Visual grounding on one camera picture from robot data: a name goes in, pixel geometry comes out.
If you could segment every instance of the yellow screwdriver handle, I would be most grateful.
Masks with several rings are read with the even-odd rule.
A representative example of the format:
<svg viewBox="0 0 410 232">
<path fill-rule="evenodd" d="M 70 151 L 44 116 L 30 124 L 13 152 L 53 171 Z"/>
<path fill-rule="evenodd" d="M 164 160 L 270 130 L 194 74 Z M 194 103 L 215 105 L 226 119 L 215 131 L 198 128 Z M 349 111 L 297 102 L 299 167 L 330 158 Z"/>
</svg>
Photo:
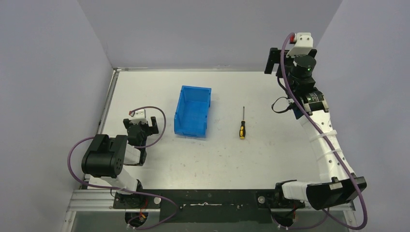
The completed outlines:
<svg viewBox="0 0 410 232">
<path fill-rule="evenodd" d="M 242 120 L 242 121 L 241 121 L 241 130 L 239 131 L 239 138 L 240 138 L 240 139 L 245 139 L 245 135 L 246 135 L 245 121 Z"/>
</svg>

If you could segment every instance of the blue storage bin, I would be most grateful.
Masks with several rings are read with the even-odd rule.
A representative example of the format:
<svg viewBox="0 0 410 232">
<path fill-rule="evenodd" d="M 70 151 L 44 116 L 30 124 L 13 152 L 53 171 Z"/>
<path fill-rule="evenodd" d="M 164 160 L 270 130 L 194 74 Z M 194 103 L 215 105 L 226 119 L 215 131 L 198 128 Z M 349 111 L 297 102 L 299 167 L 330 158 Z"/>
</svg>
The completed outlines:
<svg viewBox="0 0 410 232">
<path fill-rule="evenodd" d="M 211 88 L 182 86 L 174 117 L 175 134 L 206 137 Z"/>
</svg>

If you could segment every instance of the white wall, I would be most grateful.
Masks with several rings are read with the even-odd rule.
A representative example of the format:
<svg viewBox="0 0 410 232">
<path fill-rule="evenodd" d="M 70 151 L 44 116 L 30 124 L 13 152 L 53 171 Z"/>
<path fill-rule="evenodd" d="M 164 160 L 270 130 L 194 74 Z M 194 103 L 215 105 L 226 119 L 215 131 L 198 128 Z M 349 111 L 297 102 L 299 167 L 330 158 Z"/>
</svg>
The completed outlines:
<svg viewBox="0 0 410 232">
<path fill-rule="evenodd" d="M 319 42 L 341 0 L 78 0 L 114 67 L 261 71 L 289 31 Z"/>
<path fill-rule="evenodd" d="M 1 231 L 60 231 L 111 75 L 76 0 L 0 1 Z"/>
<path fill-rule="evenodd" d="M 317 86 L 345 156 L 367 180 L 367 231 L 409 228 L 408 9 L 406 0 L 344 0 L 318 45 Z"/>
</svg>

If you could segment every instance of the white work surface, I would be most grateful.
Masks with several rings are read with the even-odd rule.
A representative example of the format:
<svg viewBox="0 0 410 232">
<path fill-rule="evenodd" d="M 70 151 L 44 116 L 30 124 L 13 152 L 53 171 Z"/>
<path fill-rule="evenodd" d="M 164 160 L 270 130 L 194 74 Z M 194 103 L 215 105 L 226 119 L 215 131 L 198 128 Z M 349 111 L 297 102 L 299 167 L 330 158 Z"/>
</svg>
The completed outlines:
<svg viewBox="0 0 410 232">
<path fill-rule="evenodd" d="M 212 88 L 204 139 L 174 134 L 182 85 Z M 290 179 L 319 181 L 313 150 L 293 112 L 271 110 L 281 96 L 276 76 L 263 72 L 120 72 L 103 133 L 127 134 L 122 120 L 132 109 L 157 106 L 165 112 L 165 134 L 147 148 L 145 164 L 124 167 L 145 189 L 273 189 Z M 285 102 L 275 109 L 286 108 Z M 240 140 L 243 106 L 246 139 Z M 162 114 L 147 109 L 151 116 L 161 131 Z M 147 144 L 157 138 L 149 136 Z M 94 177 L 90 183 L 108 185 Z"/>
</svg>

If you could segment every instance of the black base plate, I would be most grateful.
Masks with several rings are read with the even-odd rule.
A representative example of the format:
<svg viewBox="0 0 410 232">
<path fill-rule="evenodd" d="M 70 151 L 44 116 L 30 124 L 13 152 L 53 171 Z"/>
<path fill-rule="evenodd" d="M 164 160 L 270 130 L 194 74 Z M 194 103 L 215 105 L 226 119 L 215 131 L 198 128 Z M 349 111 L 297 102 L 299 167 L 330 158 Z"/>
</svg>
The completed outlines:
<svg viewBox="0 0 410 232">
<path fill-rule="evenodd" d="M 174 201 L 179 208 L 166 200 L 160 204 L 154 203 L 154 197 L 141 199 L 140 196 L 129 195 L 126 200 L 122 194 L 116 194 L 113 208 L 139 208 L 140 201 L 148 200 L 147 209 L 158 209 L 160 220 L 167 218 L 176 210 L 178 213 L 167 222 L 240 222 L 256 221 L 258 223 L 272 223 L 271 208 L 293 208 L 293 203 L 279 206 L 275 201 L 274 189 L 140 189 L 141 192 L 167 197 Z M 265 203 L 259 203 L 258 197 L 264 196 Z"/>
</svg>

